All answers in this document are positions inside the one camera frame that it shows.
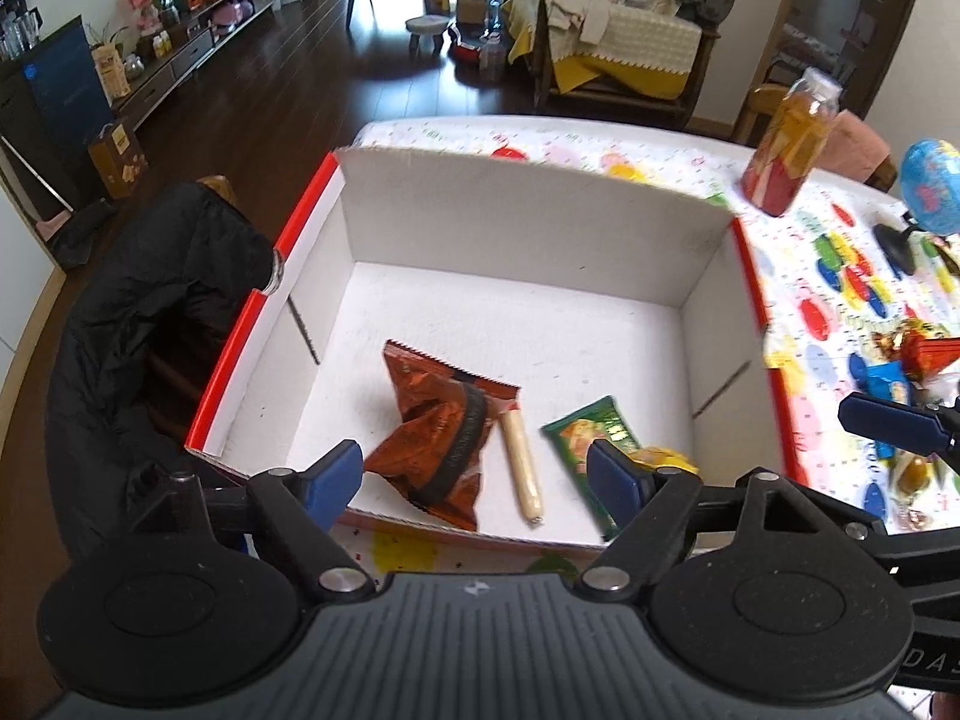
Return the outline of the yellow snack packet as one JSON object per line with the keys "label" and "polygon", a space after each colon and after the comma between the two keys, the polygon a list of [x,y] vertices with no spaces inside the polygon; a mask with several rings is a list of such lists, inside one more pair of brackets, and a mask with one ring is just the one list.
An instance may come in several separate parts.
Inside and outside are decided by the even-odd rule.
{"label": "yellow snack packet", "polygon": [[698,474],[698,468],[680,452],[664,449],[664,447],[640,447],[631,450],[628,454],[630,460],[645,470],[655,472],[661,468],[674,468],[685,473]]}

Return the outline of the blue cookie packet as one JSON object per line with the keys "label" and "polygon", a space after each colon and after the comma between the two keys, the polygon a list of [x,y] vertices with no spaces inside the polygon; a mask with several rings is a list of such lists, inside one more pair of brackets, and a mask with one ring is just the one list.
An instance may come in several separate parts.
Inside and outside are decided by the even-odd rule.
{"label": "blue cookie packet", "polygon": [[882,401],[911,405],[911,387],[900,361],[882,362],[862,369],[857,387]]}

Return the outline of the red yellow snack bag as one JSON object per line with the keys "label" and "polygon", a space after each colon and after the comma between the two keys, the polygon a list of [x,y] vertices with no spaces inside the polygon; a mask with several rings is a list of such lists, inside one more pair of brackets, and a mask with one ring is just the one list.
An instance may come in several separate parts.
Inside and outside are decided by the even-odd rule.
{"label": "red yellow snack bag", "polygon": [[960,358],[957,337],[918,319],[905,320],[890,332],[872,333],[872,343],[882,358],[898,362],[905,376],[918,383],[939,376]]}

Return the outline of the brown foil snack bag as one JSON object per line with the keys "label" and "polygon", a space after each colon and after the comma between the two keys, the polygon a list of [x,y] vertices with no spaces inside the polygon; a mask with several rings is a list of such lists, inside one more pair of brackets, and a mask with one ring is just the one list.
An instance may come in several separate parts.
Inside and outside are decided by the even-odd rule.
{"label": "brown foil snack bag", "polygon": [[389,340],[382,359],[400,424],[364,459],[407,502],[451,527],[477,532],[480,452],[519,388],[480,377]]}

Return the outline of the sausage stick snack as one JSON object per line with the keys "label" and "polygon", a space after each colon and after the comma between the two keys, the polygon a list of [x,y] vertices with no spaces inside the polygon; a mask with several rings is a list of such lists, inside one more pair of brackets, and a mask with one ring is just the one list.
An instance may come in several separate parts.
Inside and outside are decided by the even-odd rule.
{"label": "sausage stick snack", "polygon": [[527,438],[523,411],[517,401],[513,401],[509,408],[501,413],[500,429],[519,512],[531,527],[539,527],[540,523],[544,522],[544,500],[537,476],[537,465]]}

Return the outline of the clear orange snack packet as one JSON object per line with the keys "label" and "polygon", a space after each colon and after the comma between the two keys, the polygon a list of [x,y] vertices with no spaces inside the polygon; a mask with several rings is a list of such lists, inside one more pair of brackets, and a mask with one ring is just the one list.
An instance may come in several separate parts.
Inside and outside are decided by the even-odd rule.
{"label": "clear orange snack packet", "polygon": [[931,526],[931,517],[923,511],[907,505],[895,511],[896,528],[900,533],[921,533]]}

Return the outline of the balloon pattern tablecloth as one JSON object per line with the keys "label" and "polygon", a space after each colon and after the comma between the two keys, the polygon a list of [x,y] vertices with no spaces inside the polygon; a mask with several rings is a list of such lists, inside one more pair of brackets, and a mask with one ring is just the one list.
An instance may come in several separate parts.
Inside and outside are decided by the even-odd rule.
{"label": "balloon pattern tablecloth", "polygon": [[958,476],[931,463],[931,484],[914,499],[892,491],[896,456],[839,427],[839,400],[859,364],[884,358],[872,333],[905,320],[958,332],[958,281],[929,241],[914,246],[918,275],[900,277],[869,232],[889,208],[872,188],[816,172],[793,208],[770,218],[742,197],[742,146],[655,128],[545,117],[434,117],[365,125],[366,148],[444,151],[556,164],[620,181],[678,190],[732,211],[758,273],[765,305],[765,361],[786,392],[802,481],[878,515],[892,532],[895,511],[911,505],[928,530],[958,522]]}

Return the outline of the red cardboard box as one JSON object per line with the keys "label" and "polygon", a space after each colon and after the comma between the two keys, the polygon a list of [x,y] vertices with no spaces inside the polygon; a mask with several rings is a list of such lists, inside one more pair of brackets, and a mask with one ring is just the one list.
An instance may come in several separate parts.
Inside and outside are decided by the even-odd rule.
{"label": "red cardboard box", "polygon": [[519,392],[545,516],[523,519],[492,437],[482,541],[599,544],[542,429],[601,397],[708,483],[799,475],[757,269],[726,208],[551,164],[345,148],[277,247],[281,280],[249,296],[185,439],[229,473],[301,470],[345,439],[375,449],[398,424],[382,359],[398,341]]}

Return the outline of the black jacket on chair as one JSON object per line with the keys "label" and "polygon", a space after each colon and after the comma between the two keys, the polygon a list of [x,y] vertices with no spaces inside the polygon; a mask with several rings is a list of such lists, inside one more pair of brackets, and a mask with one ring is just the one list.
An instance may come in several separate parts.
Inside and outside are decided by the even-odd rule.
{"label": "black jacket on chair", "polygon": [[194,470],[195,411],[272,243],[203,181],[173,185],[121,232],[65,320],[47,390],[47,479],[82,561],[167,478]]}

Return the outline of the blue desk globe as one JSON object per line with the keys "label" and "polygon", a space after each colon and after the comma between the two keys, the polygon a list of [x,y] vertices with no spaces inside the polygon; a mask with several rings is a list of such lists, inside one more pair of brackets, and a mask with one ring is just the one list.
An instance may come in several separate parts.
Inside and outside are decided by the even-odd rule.
{"label": "blue desk globe", "polygon": [[907,226],[896,231],[876,224],[872,234],[893,270],[912,277],[916,262],[911,234],[930,232],[948,238],[958,232],[958,149],[935,138],[913,143],[901,161],[900,190]]}

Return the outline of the orange drink bottle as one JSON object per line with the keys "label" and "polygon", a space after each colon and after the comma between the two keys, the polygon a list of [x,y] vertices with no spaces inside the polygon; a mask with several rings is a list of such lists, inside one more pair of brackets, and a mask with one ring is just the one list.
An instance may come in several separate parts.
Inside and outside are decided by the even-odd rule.
{"label": "orange drink bottle", "polygon": [[782,95],[743,171],[743,195],[766,215],[782,216],[793,204],[832,133],[841,86],[814,67]]}

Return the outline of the wooden chair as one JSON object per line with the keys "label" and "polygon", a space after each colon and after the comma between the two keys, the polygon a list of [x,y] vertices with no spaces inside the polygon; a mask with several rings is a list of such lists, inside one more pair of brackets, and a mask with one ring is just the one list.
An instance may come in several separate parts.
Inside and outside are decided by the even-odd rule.
{"label": "wooden chair", "polygon": [[732,128],[731,142],[737,145],[747,145],[754,133],[755,125],[761,117],[771,119],[782,103],[784,96],[789,93],[787,86],[775,83],[763,83],[748,91],[745,101],[740,108],[737,120]]}

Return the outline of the brown paper bag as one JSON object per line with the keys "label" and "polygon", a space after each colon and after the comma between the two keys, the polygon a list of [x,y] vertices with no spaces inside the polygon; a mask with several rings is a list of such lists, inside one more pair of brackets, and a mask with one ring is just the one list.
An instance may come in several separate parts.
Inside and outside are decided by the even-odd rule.
{"label": "brown paper bag", "polygon": [[88,145],[88,154],[112,200],[130,199],[148,171],[139,140],[124,121],[101,128]]}

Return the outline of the sofa with cream cover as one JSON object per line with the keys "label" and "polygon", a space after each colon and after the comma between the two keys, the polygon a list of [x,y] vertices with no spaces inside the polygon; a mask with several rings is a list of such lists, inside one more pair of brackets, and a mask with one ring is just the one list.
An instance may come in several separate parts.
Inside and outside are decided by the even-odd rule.
{"label": "sofa with cream cover", "polygon": [[674,130],[692,120],[719,39],[719,25],[680,18],[675,0],[506,0],[506,31],[535,109],[566,96]]}

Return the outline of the small grey stool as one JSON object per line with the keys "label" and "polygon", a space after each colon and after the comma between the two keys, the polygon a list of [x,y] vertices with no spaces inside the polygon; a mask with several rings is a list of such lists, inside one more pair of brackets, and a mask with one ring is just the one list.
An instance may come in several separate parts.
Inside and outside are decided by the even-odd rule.
{"label": "small grey stool", "polygon": [[405,29],[409,33],[409,54],[420,54],[421,44],[428,43],[431,54],[439,55],[444,46],[444,34],[448,31],[451,20],[444,15],[415,16],[405,21]]}

